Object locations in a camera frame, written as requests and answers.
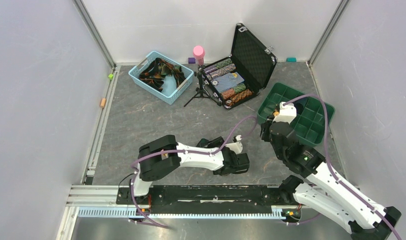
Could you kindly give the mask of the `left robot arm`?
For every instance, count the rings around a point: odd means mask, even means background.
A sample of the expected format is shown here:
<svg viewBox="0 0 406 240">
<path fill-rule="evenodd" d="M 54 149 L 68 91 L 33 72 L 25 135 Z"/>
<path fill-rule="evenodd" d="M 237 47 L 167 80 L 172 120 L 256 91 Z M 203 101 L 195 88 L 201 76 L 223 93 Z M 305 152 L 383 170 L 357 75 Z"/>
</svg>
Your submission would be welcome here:
<svg viewBox="0 0 406 240">
<path fill-rule="evenodd" d="M 225 143 L 220 136 L 213 140 L 202 138 L 197 146 L 180 143 L 174 135 L 168 134 L 139 148 L 137 176 L 129 197 L 136 204 L 147 200 L 150 187 L 178 168 L 201 168 L 214 175 L 246 173 L 250 160 L 243 153 L 241 136 L 234 137 L 232 143 Z"/>
</svg>

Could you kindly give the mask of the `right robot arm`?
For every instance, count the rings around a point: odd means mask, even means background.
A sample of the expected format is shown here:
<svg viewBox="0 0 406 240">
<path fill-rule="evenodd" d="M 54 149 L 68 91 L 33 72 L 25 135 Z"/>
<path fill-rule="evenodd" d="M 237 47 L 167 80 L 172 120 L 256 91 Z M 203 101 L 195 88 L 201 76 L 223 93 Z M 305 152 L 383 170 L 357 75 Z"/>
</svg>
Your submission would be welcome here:
<svg viewBox="0 0 406 240">
<path fill-rule="evenodd" d="M 267 121 L 261 124 L 260 137 L 294 173 L 279 187 L 282 202 L 297 202 L 316 210 L 341 226 L 353 240 L 386 240 L 394 232 L 401 212 L 361 193 L 322 154 L 301 144 L 289 123 Z"/>
</svg>

